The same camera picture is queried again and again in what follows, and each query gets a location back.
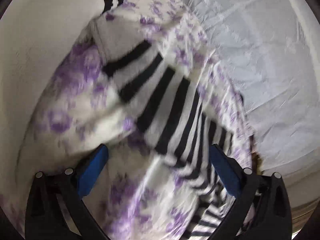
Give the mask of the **purple floral bed sheet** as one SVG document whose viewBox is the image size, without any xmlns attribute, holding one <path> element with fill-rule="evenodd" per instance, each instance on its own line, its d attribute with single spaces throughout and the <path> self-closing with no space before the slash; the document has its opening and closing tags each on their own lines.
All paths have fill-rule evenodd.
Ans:
<svg viewBox="0 0 320 240">
<path fill-rule="evenodd" d="M 82 200 L 108 239 L 181 239 L 200 200 L 145 143 L 92 36 L 106 0 L 9 0 L 1 18 L 1 239 L 25 239 L 37 172 L 108 161 Z"/>
</svg>

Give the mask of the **brown folded blankets stack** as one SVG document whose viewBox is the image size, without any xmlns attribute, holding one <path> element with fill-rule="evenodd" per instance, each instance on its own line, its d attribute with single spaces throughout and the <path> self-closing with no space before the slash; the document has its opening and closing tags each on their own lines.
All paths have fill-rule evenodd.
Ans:
<svg viewBox="0 0 320 240">
<path fill-rule="evenodd" d="M 289 197 L 292 213 L 292 232 L 296 233 L 311 218 L 319 203 L 319 148 L 309 154 L 269 169 L 263 169 L 263 159 L 251 137 L 252 167 L 257 174 L 279 172 Z"/>
</svg>

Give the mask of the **black white striped sweater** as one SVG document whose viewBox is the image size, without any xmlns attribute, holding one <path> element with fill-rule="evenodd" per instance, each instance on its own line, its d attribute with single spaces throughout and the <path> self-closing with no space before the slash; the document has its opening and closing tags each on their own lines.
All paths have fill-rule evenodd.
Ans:
<svg viewBox="0 0 320 240">
<path fill-rule="evenodd" d="M 197 17 L 181 0 L 106 0 L 91 24 L 104 72 L 145 143 L 200 200 L 181 239 L 208 239 L 230 191 L 213 146 L 250 166 L 244 106 Z"/>
</svg>

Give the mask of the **white lace cover cloth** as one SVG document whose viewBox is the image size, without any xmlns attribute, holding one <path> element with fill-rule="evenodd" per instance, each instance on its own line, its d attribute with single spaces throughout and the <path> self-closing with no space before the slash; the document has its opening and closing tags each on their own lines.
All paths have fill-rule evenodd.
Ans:
<svg viewBox="0 0 320 240">
<path fill-rule="evenodd" d="M 244 97 L 265 174 L 319 197 L 319 22 L 305 0 L 182 0 Z"/>
</svg>

